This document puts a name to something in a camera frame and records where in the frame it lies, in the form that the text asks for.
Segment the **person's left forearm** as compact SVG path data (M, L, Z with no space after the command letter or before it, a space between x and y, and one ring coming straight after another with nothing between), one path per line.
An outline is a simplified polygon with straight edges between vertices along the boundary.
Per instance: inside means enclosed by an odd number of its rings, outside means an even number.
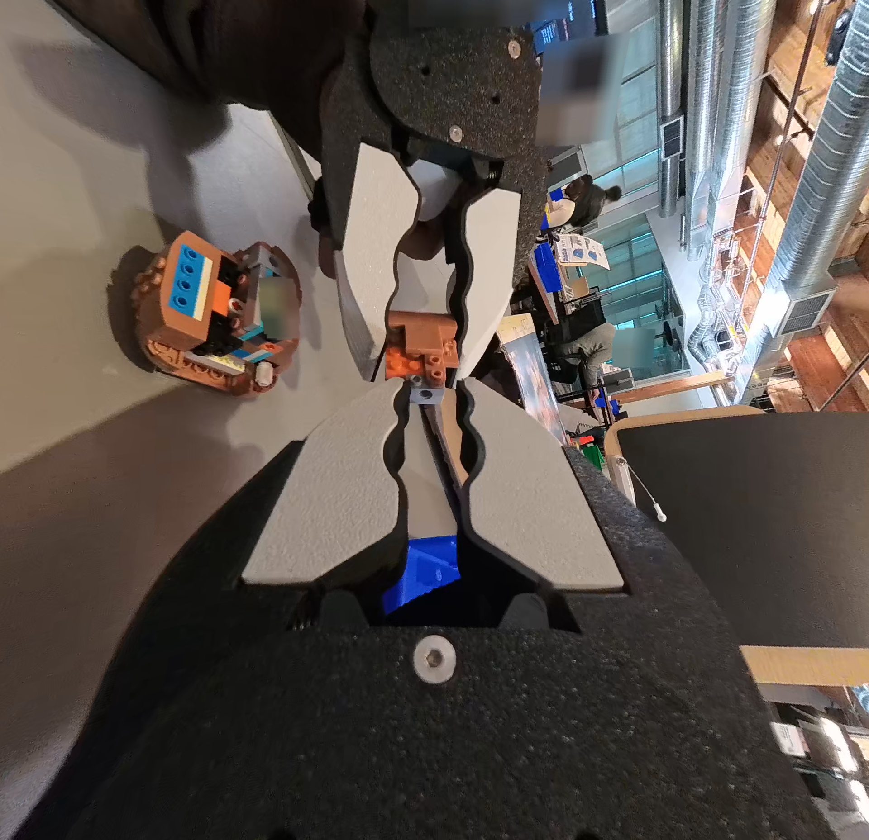
M147 74L265 109L321 160L320 100L368 0L51 0Z

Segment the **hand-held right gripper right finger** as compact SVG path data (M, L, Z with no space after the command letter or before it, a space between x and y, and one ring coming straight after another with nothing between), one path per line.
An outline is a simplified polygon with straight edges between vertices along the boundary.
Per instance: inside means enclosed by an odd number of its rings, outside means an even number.
M544 419L484 382L460 381L460 573L493 616L524 593L556 617L569 598L612 598L625 579L568 458L551 397Z

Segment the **blue plastic bin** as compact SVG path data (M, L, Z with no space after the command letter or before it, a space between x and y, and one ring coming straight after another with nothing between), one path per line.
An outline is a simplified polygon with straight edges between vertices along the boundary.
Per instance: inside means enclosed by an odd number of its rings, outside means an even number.
M397 583L382 596L383 612L389 615L460 577L455 534L410 539L404 571Z

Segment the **small blue bin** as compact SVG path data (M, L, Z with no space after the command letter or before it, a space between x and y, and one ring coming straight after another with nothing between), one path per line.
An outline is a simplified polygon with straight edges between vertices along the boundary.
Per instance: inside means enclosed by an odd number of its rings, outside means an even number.
M554 257L552 247L548 243L535 246L529 265L536 271L540 284L546 293L562 291L563 282L559 273L559 265Z

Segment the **printed paper sheet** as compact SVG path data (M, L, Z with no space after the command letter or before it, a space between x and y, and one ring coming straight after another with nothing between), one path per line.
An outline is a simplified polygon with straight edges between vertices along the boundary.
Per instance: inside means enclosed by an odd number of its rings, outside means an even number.
M610 270L602 244L578 233L560 234L553 252L556 262L563 268L592 265Z

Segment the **brown brick assembly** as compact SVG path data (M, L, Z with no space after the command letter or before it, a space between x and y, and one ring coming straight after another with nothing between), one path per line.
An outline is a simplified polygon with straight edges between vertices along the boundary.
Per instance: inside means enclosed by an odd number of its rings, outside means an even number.
M447 314L389 311L385 378L407 381L411 403L439 405L460 365L456 335L457 323Z

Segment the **wood-framed black screen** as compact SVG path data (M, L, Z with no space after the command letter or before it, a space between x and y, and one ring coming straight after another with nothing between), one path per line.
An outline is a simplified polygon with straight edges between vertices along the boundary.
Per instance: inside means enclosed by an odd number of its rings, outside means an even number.
M666 515L757 683L867 683L867 413L633 417L605 452L630 500Z

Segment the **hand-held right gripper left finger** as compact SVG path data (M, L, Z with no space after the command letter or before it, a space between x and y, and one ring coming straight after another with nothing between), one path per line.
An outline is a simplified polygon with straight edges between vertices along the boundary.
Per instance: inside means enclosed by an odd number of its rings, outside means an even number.
M243 583L318 598L352 593L369 621L407 562L404 462L409 386L391 379L320 422L304 440L243 569Z

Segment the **silver ceiling duct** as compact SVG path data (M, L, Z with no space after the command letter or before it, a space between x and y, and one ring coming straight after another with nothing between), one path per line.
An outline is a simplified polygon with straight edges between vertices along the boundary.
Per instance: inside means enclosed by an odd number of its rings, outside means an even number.
M867 0L687 0L684 195L659 240L695 374L746 403L867 246Z

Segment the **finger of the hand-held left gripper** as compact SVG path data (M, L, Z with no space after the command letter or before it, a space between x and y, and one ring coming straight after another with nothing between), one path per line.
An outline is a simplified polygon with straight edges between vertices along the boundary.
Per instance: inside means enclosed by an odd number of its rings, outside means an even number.
M449 307L457 322L462 380L483 357L513 293L519 192L493 188L453 209L446 226L446 258L455 280Z
M387 337L387 309L397 291L401 240L417 224L420 191L389 151L361 143L342 248L335 254L342 326L364 380L373 380Z

